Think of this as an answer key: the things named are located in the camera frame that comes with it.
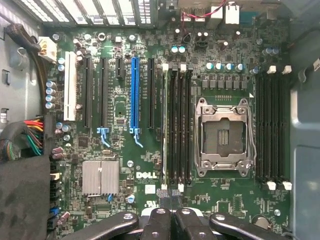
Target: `yellow wire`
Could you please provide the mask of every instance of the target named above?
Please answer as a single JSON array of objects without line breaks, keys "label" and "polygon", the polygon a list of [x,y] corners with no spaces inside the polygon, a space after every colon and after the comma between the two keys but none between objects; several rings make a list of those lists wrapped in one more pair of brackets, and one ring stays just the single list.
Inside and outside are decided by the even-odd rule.
[{"label": "yellow wire", "polygon": [[28,125],[29,128],[34,128],[34,129],[38,129],[40,132],[43,132],[44,130],[41,129],[41,127],[39,126],[33,126],[33,125]]}]

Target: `blue slot latch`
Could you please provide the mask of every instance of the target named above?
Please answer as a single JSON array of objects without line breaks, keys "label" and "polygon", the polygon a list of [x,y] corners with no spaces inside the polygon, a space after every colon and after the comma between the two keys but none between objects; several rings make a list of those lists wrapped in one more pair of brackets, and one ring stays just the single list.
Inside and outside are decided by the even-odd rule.
[{"label": "blue slot latch", "polygon": [[108,133],[109,128],[108,127],[98,127],[96,129],[97,134],[101,134],[101,142],[106,145],[108,148],[111,147],[110,143],[108,142]]}]

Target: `silver chipset heatsink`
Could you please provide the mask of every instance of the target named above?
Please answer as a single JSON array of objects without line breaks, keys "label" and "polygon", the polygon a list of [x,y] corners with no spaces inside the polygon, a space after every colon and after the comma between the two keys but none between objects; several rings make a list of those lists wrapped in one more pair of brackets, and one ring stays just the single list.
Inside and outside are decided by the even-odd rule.
[{"label": "silver chipset heatsink", "polygon": [[118,161],[84,161],[82,163],[82,194],[100,196],[119,192]]}]

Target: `green wire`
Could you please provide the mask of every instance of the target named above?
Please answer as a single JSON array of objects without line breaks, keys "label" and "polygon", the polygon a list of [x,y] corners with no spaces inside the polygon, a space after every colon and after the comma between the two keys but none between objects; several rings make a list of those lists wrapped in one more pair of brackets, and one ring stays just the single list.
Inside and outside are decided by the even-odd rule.
[{"label": "green wire", "polygon": [[32,150],[34,151],[34,153],[36,155],[41,155],[41,153],[39,152],[37,146],[35,145],[35,143],[33,142],[32,138],[30,136],[27,135],[27,138],[29,140],[29,143],[31,145]]}]

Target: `pci express slot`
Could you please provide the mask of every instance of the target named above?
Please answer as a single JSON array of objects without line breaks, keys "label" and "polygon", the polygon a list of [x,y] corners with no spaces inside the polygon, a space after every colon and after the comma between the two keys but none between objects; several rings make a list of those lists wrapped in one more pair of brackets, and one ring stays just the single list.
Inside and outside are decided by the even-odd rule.
[{"label": "pci express slot", "polygon": [[147,65],[147,95],[148,95],[148,129],[155,127],[155,59],[149,58]]},{"label": "pci express slot", "polygon": [[115,58],[115,77],[118,79],[124,78],[124,60],[122,57]]},{"label": "pci express slot", "polygon": [[109,61],[107,58],[100,58],[100,126],[107,127],[108,121],[108,95],[109,95]]},{"label": "pci express slot", "polygon": [[131,116],[129,132],[134,134],[135,143],[143,148],[139,142],[139,84],[140,84],[140,63],[138,57],[131,59]]},{"label": "pci express slot", "polygon": [[94,66],[91,56],[84,58],[84,75],[83,85],[85,86],[84,91],[84,127],[91,128],[92,126],[92,101],[93,101],[93,77],[94,77]]},{"label": "pci express slot", "polygon": [[77,102],[77,55],[73,51],[65,52],[63,120],[76,120]]}]

